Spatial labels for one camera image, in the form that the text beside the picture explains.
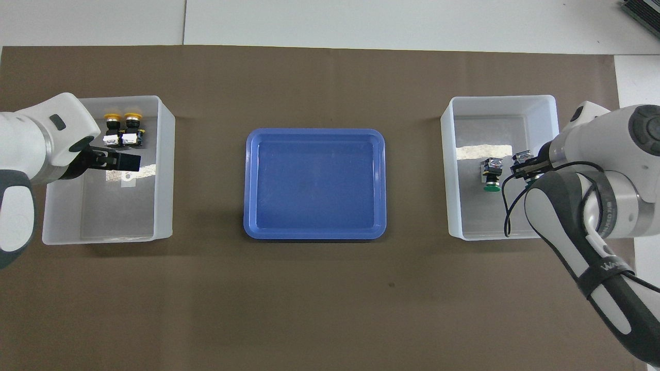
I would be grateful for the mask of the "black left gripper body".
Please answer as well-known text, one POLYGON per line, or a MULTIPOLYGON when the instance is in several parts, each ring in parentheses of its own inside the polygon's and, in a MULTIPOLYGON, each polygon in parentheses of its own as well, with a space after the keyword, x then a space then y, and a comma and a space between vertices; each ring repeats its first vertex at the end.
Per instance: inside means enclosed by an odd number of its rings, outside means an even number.
POLYGON ((61 179, 78 178, 89 169, 105 171, 107 157, 98 157, 92 152, 93 147, 96 146, 86 146, 83 148, 63 172, 61 179))

